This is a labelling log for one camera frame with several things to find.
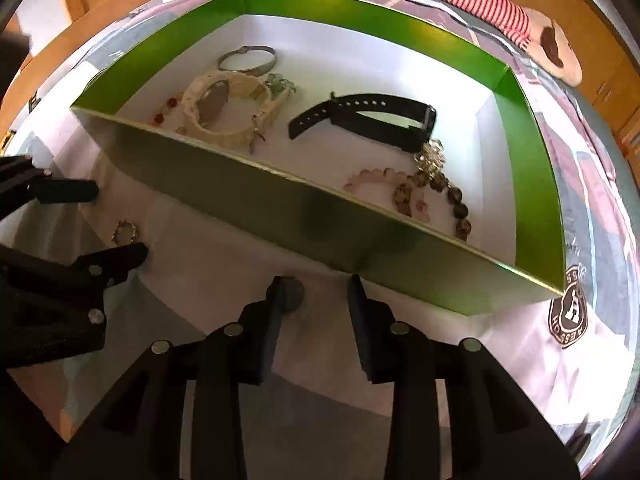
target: silver bangle bracelet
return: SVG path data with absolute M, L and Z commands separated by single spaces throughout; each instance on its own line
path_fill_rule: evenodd
M 227 68 L 222 68 L 222 64 L 231 56 L 235 56 L 236 54 L 246 54 L 251 50 L 263 50 L 268 52 L 273 56 L 273 59 L 259 66 L 255 66 L 253 68 L 245 68 L 243 70 L 230 70 Z M 254 77 L 260 77 L 261 75 L 266 74 L 269 70 L 271 70 L 278 60 L 278 56 L 276 51 L 272 49 L 270 46 L 265 45 L 255 45 L 255 46 L 241 46 L 237 50 L 232 50 L 231 52 L 227 52 L 218 58 L 218 70 L 223 70 L 225 72 L 241 72 L 243 74 L 252 75 Z

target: black smartwatch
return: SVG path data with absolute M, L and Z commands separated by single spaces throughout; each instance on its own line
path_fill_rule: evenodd
M 412 119 L 422 126 L 405 128 L 358 112 L 386 112 Z M 336 97 L 331 92 L 328 101 L 309 108 L 289 122 L 289 139 L 295 139 L 325 119 L 367 139 L 384 142 L 404 152 L 417 153 L 431 138 L 436 122 L 436 110 L 431 105 L 395 95 L 352 94 Z

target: logo print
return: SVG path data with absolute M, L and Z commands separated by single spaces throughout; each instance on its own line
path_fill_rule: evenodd
M 549 306 L 549 330 L 562 348 L 567 348 L 580 339 L 587 330 L 587 302 L 578 280 L 577 265 L 567 269 L 566 290 L 562 298 L 551 300 Z

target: ring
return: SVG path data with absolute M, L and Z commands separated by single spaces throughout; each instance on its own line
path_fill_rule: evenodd
M 245 68 L 242 70 L 230 70 L 227 68 L 222 68 L 222 64 L 231 56 L 235 56 L 236 54 L 246 54 L 251 50 L 263 50 L 268 52 L 273 56 L 273 59 L 269 60 L 267 63 L 255 66 L 253 68 Z M 218 58 L 218 70 L 224 70 L 226 72 L 241 72 L 243 74 L 252 75 L 254 77 L 260 77 L 261 75 L 266 74 L 269 70 L 271 70 L 278 60 L 278 56 L 276 51 L 272 49 L 270 46 L 264 45 L 256 45 L 256 46 L 241 46 L 237 50 L 232 50 L 231 52 L 227 52 Z
M 120 230 L 124 227 L 131 228 L 131 238 L 129 239 L 128 243 L 123 245 L 131 245 L 138 238 L 138 226 L 136 224 L 134 224 L 133 222 L 129 222 L 127 219 L 118 220 L 118 225 L 113 230 L 113 235 L 111 235 L 111 241 L 118 247 L 120 247 L 121 245 L 118 241 L 118 235 L 120 234 Z

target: brown stain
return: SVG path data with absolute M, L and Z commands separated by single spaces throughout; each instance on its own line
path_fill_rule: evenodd
M 540 44 L 545 51 L 549 61 L 558 68 L 564 68 L 564 63 L 558 54 L 558 44 L 556 43 L 556 30 L 553 27 L 545 27 L 540 36 Z

